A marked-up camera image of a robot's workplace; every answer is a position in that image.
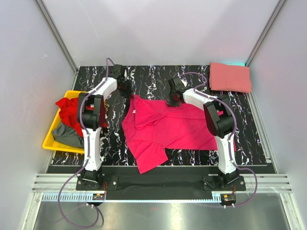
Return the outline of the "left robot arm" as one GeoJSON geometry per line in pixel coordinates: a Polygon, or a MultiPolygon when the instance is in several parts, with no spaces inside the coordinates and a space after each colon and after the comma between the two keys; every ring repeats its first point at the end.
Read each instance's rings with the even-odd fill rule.
{"type": "Polygon", "coordinates": [[[114,91],[124,98],[132,98],[133,90],[128,71],[123,65],[114,65],[106,71],[106,77],[89,92],[78,96],[77,121],[80,123],[84,141],[84,163],[80,174],[80,183],[94,190],[103,186],[100,160],[100,134],[106,123],[105,99],[114,91]]]}

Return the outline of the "magenta pink t shirt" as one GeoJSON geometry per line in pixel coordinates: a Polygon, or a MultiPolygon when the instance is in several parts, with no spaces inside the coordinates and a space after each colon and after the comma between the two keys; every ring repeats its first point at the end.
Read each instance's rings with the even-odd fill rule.
{"type": "Polygon", "coordinates": [[[170,107],[165,100],[147,100],[135,95],[122,128],[141,174],[165,163],[166,149],[219,149],[207,128],[204,111],[187,103],[170,107]]]}

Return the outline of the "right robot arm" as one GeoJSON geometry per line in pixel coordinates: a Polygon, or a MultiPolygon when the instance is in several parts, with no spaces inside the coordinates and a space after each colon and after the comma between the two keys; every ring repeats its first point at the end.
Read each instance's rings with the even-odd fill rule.
{"type": "Polygon", "coordinates": [[[167,105],[178,107],[186,103],[203,110],[207,128],[215,138],[219,157],[218,175],[203,178],[205,190],[232,188],[239,178],[234,147],[236,118],[227,100],[191,88],[179,77],[169,79],[168,84],[170,93],[167,105]]]}

